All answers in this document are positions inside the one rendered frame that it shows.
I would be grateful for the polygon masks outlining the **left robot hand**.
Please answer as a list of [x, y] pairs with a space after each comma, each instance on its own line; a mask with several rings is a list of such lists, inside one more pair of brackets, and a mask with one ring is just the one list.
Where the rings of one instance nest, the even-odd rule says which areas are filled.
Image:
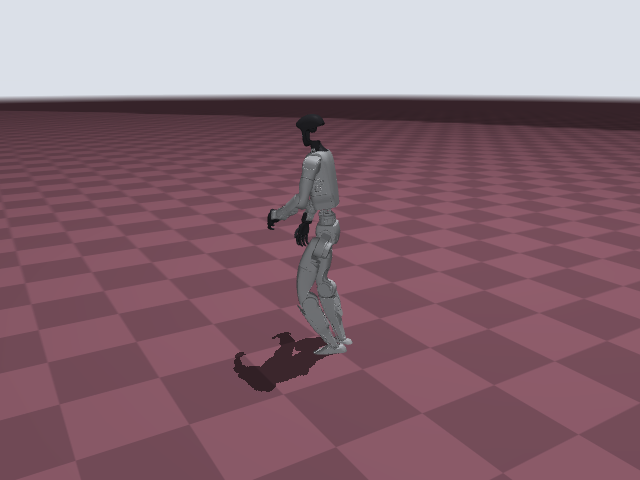
[[268, 228], [268, 229], [270, 229], [270, 230], [275, 230], [274, 228], [271, 228], [271, 226], [275, 226], [275, 225], [274, 225], [274, 223], [276, 223], [276, 222], [278, 222], [278, 221], [280, 221], [280, 220], [279, 220], [279, 219], [273, 219], [273, 220], [271, 220], [271, 212], [272, 212], [272, 211], [274, 211], [274, 209], [271, 209], [271, 210], [270, 210], [270, 213], [268, 214], [268, 219], [267, 219], [267, 220], [268, 220], [268, 223], [267, 223], [267, 224], [268, 224], [268, 227], [267, 227], [267, 228]]

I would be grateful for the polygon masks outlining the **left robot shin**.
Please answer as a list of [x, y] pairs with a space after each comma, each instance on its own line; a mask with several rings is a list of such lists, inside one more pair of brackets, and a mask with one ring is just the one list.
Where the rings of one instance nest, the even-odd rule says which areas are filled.
[[311, 327], [320, 335], [325, 343], [327, 343], [331, 349], [338, 348], [337, 342], [329, 329], [330, 324], [322, 308], [318, 305], [317, 300], [313, 297], [307, 297], [302, 303], [304, 310], [302, 310], [299, 305], [297, 306]]

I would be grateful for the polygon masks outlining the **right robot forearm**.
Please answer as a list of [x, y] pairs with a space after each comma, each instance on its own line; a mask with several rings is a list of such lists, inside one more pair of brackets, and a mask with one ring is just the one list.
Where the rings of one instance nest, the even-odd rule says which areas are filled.
[[311, 201], [311, 197], [309, 200], [309, 206], [308, 208], [306, 208], [306, 210], [304, 211], [307, 213], [307, 218], [306, 221], [312, 221], [314, 218], [314, 215], [316, 214], [317, 210], [314, 209], [312, 201]]

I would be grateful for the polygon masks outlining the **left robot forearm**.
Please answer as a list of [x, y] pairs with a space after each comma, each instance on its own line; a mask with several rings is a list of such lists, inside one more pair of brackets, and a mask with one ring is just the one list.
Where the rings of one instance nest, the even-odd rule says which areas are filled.
[[271, 212], [271, 220], [279, 219], [286, 220], [291, 215], [294, 215], [298, 212], [298, 208], [295, 208], [299, 203], [300, 197], [299, 195], [294, 195], [292, 199], [286, 203], [285, 206], [279, 208], [278, 210], [274, 210]]

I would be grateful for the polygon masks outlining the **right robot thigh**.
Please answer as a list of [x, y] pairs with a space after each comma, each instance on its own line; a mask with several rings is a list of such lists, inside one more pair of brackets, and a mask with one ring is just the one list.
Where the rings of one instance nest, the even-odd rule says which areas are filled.
[[[337, 242], [335, 244], [337, 244]], [[323, 297], [331, 297], [336, 292], [336, 284], [332, 280], [327, 278], [327, 274], [332, 261], [332, 247], [326, 259], [318, 258], [318, 260], [321, 262], [319, 264], [320, 267], [315, 279], [318, 287], [318, 292]]]

